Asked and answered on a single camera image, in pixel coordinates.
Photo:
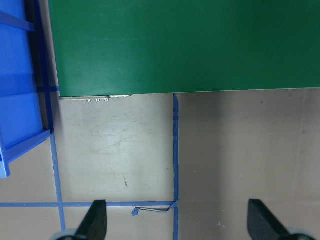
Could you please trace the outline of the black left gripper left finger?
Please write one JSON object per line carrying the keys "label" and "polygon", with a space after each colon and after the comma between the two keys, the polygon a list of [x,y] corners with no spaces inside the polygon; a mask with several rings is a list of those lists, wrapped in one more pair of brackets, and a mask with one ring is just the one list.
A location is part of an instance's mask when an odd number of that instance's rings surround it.
{"label": "black left gripper left finger", "polygon": [[76,240],[104,240],[107,235],[107,205],[105,200],[95,200],[76,230]]}

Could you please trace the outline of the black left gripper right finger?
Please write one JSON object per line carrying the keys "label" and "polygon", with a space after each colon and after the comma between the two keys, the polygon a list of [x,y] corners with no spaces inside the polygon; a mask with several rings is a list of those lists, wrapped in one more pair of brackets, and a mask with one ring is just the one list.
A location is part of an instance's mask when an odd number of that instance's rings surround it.
{"label": "black left gripper right finger", "polygon": [[250,199],[247,208],[247,231],[252,240],[297,240],[259,199]]}

